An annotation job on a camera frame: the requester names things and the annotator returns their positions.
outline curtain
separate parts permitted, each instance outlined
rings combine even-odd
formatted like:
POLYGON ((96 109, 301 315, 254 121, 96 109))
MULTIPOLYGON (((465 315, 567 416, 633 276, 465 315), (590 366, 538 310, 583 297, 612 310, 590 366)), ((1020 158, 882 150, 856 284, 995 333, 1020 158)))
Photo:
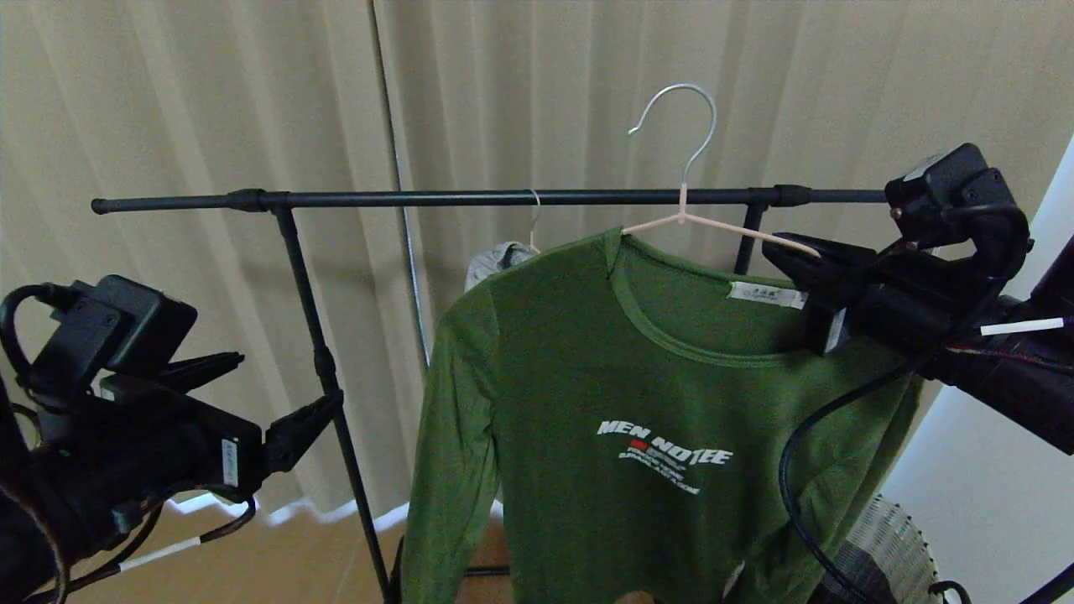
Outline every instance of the curtain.
MULTIPOLYGON (((272 217, 97 217, 90 199, 387 190, 396 166, 405 189, 677 188, 708 126, 705 103, 674 92, 633 139, 625 131, 659 88, 694 82, 720 119, 693 187, 881 188, 969 141, 1032 214, 1074 131, 1074 5, 1062 0, 102 0, 3 3, 0 18, 2 289, 118 273, 193 304, 201 318, 180 358, 247 355, 195 396, 262 426, 319 394, 272 217)), ((549 207, 537 243, 666 212, 549 207)), ((296 219, 381 514, 407 499, 431 328, 462 292, 470 256, 525 240, 533 210, 296 219)), ((876 206, 770 210, 764 230, 871 247, 897 236, 876 206)), ((643 236, 722 269, 738 246, 700 227, 643 236)), ((752 272, 777 274, 759 254, 752 272)), ((40 310, 20 314, 31 350, 54 325, 40 310)), ((273 478, 263 507, 347 502, 334 441, 273 478)))

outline vertical blind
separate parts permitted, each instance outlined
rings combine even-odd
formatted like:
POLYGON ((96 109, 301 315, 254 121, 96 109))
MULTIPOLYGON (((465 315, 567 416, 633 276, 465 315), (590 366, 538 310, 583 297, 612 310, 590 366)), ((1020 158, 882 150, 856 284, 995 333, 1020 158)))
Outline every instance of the vertical blind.
MULTIPOLYGON (((625 132, 658 89, 694 82, 720 119, 693 187, 880 188, 970 141, 1031 214, 1074 131, 1062 0, 110 0, 3 3, 0 19, 0 286, 118 273, 193 304, 180 357, 247 355, 195 396, 262 426, 319 393, 272 217, 97 217, 90 199, 386 190, 396 168, 406 189, 676 188, 705 103, 674 92, 625 132)), ((667 211, 545 208, 538 246, 667 211)), ((532 212, 296 212, 375 514, 409 489, 421 337, 432 344, 415 297, 435 325, 470 256, 524 240, 532 212)), ((897 234, 875 206, 770 210, 764 228, 872 247, 897 234)), ((723 269, 738 243, 700 227, 643 236, 723 269)), ((753 272, 777 274, 759 255, 753 272)), ((53 327, 20 313, 31 353, 53 327)), ((322 510, 350 499, 332 435, 260 494, 268 509, 300 498, 322 510)))

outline green shirt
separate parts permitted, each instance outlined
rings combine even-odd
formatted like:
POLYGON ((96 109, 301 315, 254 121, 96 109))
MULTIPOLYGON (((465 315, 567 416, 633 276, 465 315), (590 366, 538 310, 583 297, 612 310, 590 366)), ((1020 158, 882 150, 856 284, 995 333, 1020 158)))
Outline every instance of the green shirt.
MULTIPOLYGON (((520 604, 806 602, 823 575, 777 484, 811 412, 892 369, 852 341, 798 347, 804 314, 619 229, 481 283, 440 321, 403 555, 404 604, 454 602, 502 483, 520 604), (744 570, 727 599, 725 587, 744 570)), ((772 293, 772 287, 760 288, 772 293)), ((812 430, 792 487, 834 552, 917 405, 901 379, 812 430)))

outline clothes hanger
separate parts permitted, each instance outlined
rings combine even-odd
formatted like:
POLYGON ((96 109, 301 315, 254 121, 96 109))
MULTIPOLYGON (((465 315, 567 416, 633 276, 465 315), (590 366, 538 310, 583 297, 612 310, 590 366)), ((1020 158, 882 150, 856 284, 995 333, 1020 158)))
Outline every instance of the clothes hanger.
POLYGON ((540 196, 537 195, 537 191, 534 189, 528 189, 528 190, 529 192, 534 193, 534 199, 537 200, 537 211, 534 212, 534 221, 532 225, 529 225, 529 250, 533 251, 534 254, 540 254, 540 249, 537 249, 537 246, 534 245, 534 239, 535 239, 534 233, 537 232, 537 221, 540 220, 540 196))
POLYGON ((694 155, 690 156, 690 159, 686 160, 686 167, 682 171, 682 186, 679 188, 679 212, 670 216, 666 216, 664 218, 657 218, 656 220, 652 220, 650 222, 642 222, 641 225, 627 227, 623 229, 623 234, 628 235, 632 233, 636 233, 638 231, 652 229, 653 227, 659 227, 674 221, 678 221, 680 225, 683 225, 688 220, 691 222, 697 222, 698 225, 714 227, 716 229, 731 231, 749 238, 759 239, 763 241, 770 241, 772 243, 785 245, 787 247, 792 247, 799 251, 803 251, 806 254, 819 258, 821 253, 813 249, 812 247, 809 247, 808 245, 798 243, 796 241, 790 241, 787 239, 783 239, 781 236, 763 233, 760 231, 755 231, 753 229, 746 229, 743 227, 739 227, 737 225, 728 225, 727 222, 721 222, 719 220, 702 218, 700 216, 695 216, 686 212, 686 191, 688 189, 687 182, 690 181, 690 169, 694 167, 694 161, 701 155, 701 153, 705 152, 706 147, 709 146, 709 143, 712 141, 712 135, 716 132, 716 102, 712 100, 712 95, 709 95, 709 92, 705 88, 701 88, 696 84, 688 84, 688 83, 672 84, 671 86, 664 88, 659 92, 656 92, 656 95, 652 99, 650 99, 649 104, 645 105, 645 110, 641 112, 641 118, 638 119, 638 125, 627 130, 626 135, 633 136, 635 132, 640 130, 641 125, 644 124, 645 121, 645 116, 649 115, 649 110, 653 109, 653 104, 655 104, 661 97, 672 90, 693 90, 698 95, 700 95, 705 99, 705 101, 709 103, 709 111, 712 115, 712 118, 709 121, 709 133, 705 136, 705 141, 701 143, 701 146, 697 147, 697 150, 694 152, 694 155))

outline gray cloth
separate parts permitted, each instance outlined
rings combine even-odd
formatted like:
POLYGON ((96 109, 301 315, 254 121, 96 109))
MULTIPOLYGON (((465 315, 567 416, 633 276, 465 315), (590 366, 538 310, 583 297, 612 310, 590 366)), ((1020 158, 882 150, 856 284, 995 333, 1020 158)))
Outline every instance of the gray cloth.
POLYGON ((489 251, 478 254, 470 260, 469 269, 466 270, 466 291, 485 278, 521 264, 534 256, 536 254, 529 246, 517 241, 502 243, 489 251))

